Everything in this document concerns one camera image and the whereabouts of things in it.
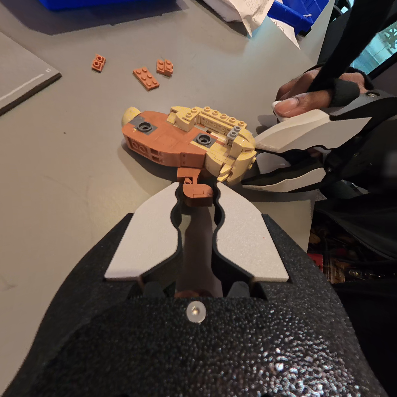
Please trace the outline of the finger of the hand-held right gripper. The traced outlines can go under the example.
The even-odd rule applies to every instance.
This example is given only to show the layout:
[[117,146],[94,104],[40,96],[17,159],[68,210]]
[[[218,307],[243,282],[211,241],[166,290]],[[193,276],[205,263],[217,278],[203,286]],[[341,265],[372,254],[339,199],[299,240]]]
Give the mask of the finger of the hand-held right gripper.
[[255,138],[256,148],[273,153],[306,150],[311,147],[334,149],[357,135],[371,117],[331,120],[321,110],[287,118]]
[[325,175],[324,166],[319,158],[309,156],[295,165],[245,178],[241,184],[246,189],[265,192],[310,191]]

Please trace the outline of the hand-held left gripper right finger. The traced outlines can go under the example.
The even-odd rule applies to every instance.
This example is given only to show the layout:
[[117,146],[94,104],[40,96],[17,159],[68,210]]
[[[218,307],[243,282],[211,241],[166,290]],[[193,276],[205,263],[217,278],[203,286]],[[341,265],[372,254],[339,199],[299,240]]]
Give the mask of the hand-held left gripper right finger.
[[261,212],[249,200],[217,183],[221,222],[215,247],[221,258],[236,266],[237,277],[250,281],[286,282],[289,275]]

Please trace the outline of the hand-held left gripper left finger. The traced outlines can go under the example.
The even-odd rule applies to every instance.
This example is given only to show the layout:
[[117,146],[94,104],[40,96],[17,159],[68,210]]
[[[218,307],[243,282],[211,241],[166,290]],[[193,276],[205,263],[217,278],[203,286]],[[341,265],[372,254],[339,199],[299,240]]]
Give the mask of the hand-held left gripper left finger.
[[174,182],[145,201],[104,275],[108,281],[175,281],[182,264],[181,186]]

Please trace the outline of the tan and brown brick model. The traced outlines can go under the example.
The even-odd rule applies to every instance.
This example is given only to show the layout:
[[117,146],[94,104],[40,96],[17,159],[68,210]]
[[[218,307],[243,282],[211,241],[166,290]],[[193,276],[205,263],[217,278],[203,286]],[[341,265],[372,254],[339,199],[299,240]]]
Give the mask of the tan and brown brick model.
[[129,149],[159,165],[176,167],[187,206],[211,206],[211,176],[239,183],[256,161],[247,124],[211,107],[171,107],[169,114],[144,111],[122,127]]

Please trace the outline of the tan curved brick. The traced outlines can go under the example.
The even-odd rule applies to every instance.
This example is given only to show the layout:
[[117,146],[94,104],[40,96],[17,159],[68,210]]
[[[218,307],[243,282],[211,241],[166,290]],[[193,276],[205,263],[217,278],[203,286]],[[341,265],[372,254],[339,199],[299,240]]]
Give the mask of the tan curved brick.
[[122,127],[131,122],[135,117],[139,116],[141,111],[135,107],[129,107],[122,116]]

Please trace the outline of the grey desk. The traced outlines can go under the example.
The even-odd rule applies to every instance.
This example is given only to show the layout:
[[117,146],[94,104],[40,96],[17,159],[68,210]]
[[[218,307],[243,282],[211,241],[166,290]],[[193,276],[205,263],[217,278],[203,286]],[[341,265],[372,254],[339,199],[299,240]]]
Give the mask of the grey desk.
[[[1,116],[1,393],[73,267],[176,177],[122,147],[124,111],[210,106],[256,133],[279,87],[316,64],[332,9],[298,49],[269,18],[246,37],[202,1],[60,12],[1,1],[1,31],[62,74]],[[157,59],[172,62],[171,77]],[[158,88],[146,91],[140,67]]]

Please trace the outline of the white paper bag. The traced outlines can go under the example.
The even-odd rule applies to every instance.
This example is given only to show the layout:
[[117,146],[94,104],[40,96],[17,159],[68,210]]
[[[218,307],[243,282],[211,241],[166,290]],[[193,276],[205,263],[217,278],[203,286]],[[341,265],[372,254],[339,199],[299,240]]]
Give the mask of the white paper bag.
[[279,21],[274,18],[270,18],[273,23],[283,32],[283,34],[298,48],[300,49],[300,45],[295,36],[295,30],[292,26],[288,25],[285,22]]
[[205,0],[225,22],[242,22],[252,37],[270,11],[274,0]]

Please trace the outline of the blue plastic bin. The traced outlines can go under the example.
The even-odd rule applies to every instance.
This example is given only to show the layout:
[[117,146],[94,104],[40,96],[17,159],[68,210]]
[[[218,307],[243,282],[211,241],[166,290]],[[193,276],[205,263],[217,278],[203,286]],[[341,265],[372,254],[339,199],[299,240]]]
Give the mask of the blue plastic bin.
[[267,16],[293,27],[295,35],[306,35],[314,24],[303,0],[274,1]]
[[138,0],[40,0],[39,2],[50,11],[64,11],[113,4],[136,3]]

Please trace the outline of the reddish brown flat plate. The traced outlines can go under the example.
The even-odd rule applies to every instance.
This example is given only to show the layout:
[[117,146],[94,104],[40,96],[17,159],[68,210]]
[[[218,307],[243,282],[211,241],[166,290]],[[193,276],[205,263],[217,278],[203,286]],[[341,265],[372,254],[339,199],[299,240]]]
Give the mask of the reddish brown flat plate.
[[160,86],[159,82],[149,72],[147,67],[140,67],[133,70],[133,75],[139,80],[146,91],[151,91]]

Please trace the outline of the grey instruction booklet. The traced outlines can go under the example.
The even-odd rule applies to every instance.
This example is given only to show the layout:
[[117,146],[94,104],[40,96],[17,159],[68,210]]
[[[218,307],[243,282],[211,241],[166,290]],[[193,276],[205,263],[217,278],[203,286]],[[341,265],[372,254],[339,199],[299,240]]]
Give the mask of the grey instruction booklet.
[[0,114],[62,77],[42,59],[0,33]]

